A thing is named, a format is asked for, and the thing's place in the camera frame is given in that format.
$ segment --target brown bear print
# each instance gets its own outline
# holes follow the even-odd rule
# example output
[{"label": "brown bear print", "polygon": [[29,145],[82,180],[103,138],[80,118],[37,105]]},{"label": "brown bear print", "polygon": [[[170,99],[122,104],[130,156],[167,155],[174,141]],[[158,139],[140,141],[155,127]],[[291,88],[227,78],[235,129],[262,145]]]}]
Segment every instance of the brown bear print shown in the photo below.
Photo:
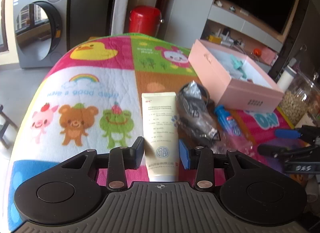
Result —
[{"label": "brown bear print", "polygon": [[76,104],[74,107],[63,105],[59,109],[61,114],[60,125],[64,128],[60,134],[65,135],[62,145],[68,145],[71,140],[74,140],[77,146],[82,146],[82,135],[88,136],[85,130],[93,125],[94,116],[98,112],[95,106],[85,108],[81,103]]}]

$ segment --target duck beak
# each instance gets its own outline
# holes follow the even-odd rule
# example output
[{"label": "duck beak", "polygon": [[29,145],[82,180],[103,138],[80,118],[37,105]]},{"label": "duck beak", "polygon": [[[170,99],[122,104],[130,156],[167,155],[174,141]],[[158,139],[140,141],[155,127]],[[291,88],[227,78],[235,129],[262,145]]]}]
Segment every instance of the duck beak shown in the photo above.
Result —
[{"label": "duck beak", "polygon": [[93,49],[93,48],[88,47],[88,46],[83,46],[81,48],[78,48],[77,50],[87,50],[87,49]]}]

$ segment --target silver screw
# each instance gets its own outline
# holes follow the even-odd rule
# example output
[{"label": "silver screw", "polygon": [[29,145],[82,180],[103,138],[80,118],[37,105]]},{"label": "silver screw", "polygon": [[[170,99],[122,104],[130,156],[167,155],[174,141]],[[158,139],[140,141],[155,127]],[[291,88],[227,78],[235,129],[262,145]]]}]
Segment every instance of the silver screw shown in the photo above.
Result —
[{"label": "silver screw", "polygon": [[211,181],[201,180],[201,181],[198,181],[197,185],[198,185],[199,188],[207,189],[207,188],[212,187],[213,184],[212,184]]},{"label": "silver screw", "polygon": [[114,180],[109,183],[109,187],[113,189],[119,189],[119,188],[122,188],[123,186],[124,186],[124,183],[119,180]]}]

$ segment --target orange sticker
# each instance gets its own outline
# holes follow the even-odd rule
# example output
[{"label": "orange sticker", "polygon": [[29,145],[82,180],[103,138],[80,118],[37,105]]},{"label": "orange sticker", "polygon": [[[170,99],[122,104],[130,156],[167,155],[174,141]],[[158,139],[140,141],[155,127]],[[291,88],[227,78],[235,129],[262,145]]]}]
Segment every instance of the orange sticker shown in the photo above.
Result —
[{"label": "orange sticker", "polygon": [[56,32],[56,38],[60,38],[60,35],[61,35],[61,30],[57,30],[57,32]]}]

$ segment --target blue bottle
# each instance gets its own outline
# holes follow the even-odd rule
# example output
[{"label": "blue bottle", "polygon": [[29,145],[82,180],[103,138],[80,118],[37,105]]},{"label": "blue bottle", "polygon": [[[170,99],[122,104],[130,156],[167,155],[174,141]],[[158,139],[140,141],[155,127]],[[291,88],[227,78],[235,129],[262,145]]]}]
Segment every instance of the blue bottle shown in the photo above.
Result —
[{"label": "blue bottle", "polygon": [[218,105],[214,109],[214,113],[217,115],[218,122],[223,130],[225,130],[230,135],[241,136],[241,130],[236,120],[233,118],[230,112],[224,109],[223,105]]}]

